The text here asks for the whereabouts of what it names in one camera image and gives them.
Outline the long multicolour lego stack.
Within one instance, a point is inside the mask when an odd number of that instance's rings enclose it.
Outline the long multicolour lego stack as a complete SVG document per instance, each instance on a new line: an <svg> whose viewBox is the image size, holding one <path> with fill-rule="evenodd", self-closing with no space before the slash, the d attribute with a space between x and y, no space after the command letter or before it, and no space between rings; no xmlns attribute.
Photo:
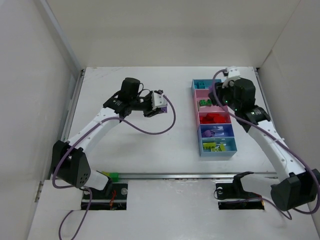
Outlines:
<svg viewBox="0 0 320 240"><path fill-rule="evenodd" d="M113 183L119 182L119 173L118 172L101 172L103 175L109 177Z"/></svg>

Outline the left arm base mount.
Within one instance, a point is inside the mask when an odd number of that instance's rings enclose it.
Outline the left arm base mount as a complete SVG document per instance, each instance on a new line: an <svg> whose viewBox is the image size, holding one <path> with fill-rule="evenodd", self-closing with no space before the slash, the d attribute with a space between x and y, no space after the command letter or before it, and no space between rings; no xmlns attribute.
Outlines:
<svg viewBox="0 0 320 240"><path fill-rule="evenodd" d="M108 195L92 189L92 201L89 210L92 211L125 211L127 209L128 183L116 182Z"/></svg>

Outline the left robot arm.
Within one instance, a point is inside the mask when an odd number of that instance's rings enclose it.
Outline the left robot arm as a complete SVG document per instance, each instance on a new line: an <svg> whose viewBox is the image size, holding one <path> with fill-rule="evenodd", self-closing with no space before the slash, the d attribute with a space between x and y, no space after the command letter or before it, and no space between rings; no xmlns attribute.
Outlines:
<svg viewBox="0 0 320 240"><path fill-rule="evenodd" d="M85 191L96 190L108 196L112 191L111 177L101 171L93 170L88 154L102 138L133 111L140 111L146 118L166 113L169 100L162 90L150 90L142 96L143 84L136 78L127 77L121 88L101 107L95 117L76 135L66 141L58 140L52 148L51 173L52 185L60 189L56 180L63 180L68 188Z"/></svg>

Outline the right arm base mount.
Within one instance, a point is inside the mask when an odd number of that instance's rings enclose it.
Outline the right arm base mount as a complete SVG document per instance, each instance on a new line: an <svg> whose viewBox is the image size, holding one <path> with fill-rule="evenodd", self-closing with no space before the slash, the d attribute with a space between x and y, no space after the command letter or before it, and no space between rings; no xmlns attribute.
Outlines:
<svg viewBox="0 0 320 240"><path fill-rule="evenodd" d="M246 171L235 175L231 182L217 182L214 197L218 200L219 210L264 210L261 195L245 191L241 179L253 172Z"/></svg>

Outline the purple flower lego piece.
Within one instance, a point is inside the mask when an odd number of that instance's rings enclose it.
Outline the purple flower lego piece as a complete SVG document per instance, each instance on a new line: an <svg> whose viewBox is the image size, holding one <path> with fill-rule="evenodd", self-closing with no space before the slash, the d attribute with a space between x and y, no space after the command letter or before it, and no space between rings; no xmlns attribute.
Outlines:
<svg viewBox="0 0 320 240"><path fill-rule="evenodd" d="M161 113L167 113L167 112L168 112L167 107L161 107L161 108L160 108L160 112L161 112Z"/></svg>

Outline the red and lime lego stack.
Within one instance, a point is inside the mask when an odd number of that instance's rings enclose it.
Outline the red and lime lego stack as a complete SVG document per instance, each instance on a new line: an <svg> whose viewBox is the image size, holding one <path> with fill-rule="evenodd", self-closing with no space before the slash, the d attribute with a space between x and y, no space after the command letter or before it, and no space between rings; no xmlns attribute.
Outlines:
<svg viewBox="0 0 320 240"><path fill-rule="evenodd" d="M207 113L206 115L199 116L201 124L226 124L226 118L218 113Z"/></svg>

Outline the turquoise lego bricks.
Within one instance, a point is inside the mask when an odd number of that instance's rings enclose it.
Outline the turquoise lego bricks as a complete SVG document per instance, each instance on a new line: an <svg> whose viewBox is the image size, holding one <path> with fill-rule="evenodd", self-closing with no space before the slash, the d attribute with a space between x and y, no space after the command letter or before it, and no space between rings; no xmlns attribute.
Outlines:
<svg viewBox="0 0 320 240"><path fill-rule="evenodd" d="M206 88L206 84L203 81L197 81L194 83L194 87L196 89L205 89Z"/></svg>

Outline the lime green lego brick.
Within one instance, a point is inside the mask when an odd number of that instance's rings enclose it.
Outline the lime green lego brick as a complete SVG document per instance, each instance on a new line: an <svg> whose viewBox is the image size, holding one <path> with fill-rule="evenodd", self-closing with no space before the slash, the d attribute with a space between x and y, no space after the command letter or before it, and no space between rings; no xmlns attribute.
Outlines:
<svg viewBox="0 0 320 240"><path fill-rule="evenodd" d="M221 152L220 148L211 148L210 149L211 152Z"/></svg>

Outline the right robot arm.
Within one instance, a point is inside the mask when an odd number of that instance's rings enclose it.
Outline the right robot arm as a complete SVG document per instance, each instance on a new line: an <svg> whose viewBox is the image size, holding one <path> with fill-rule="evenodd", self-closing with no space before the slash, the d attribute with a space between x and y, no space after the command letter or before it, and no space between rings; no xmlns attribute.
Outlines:
<svg viewBox="0 0 320 240"><path fill-rule="evenodd" d="M272 164L277 179L264 178L252 171L233 177L231 184L221 184L224 192L219 199L254 199L267 197L281 211L297 210L298 207L316 202L313 214L320 208L320 172L311 169L281 139L271 122L270 115L256 105L256 88L246 78L213 81L208 97L219 107L232 111L229 115L237 120L244 131L259 145Z"/></svg>

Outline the lime lego plate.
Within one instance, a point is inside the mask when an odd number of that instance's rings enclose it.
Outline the lime lego plate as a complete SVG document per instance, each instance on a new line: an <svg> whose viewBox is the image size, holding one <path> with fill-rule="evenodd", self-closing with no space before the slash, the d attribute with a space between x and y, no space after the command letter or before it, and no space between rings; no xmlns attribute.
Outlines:
<svg viewBox="0 0 320 240"><path fill-rule="evenodd" d="M216 147L216 143L215 142L203 142L202 146L204 149L214 149Z"/></svg>

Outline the blue and pink sorting tray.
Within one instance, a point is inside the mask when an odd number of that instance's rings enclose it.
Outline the blue and pink sorting tray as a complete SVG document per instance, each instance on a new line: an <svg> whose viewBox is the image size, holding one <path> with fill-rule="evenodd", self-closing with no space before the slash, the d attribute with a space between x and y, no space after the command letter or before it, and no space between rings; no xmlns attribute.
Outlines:
<svg viewBox="0 0 320 240"><path fill-rule="evenodd" d="M226 108L213 105L208 97L212 83L211 79L194 79L191 84L199 155L231 157L237 152L231 118Z"/></svg>

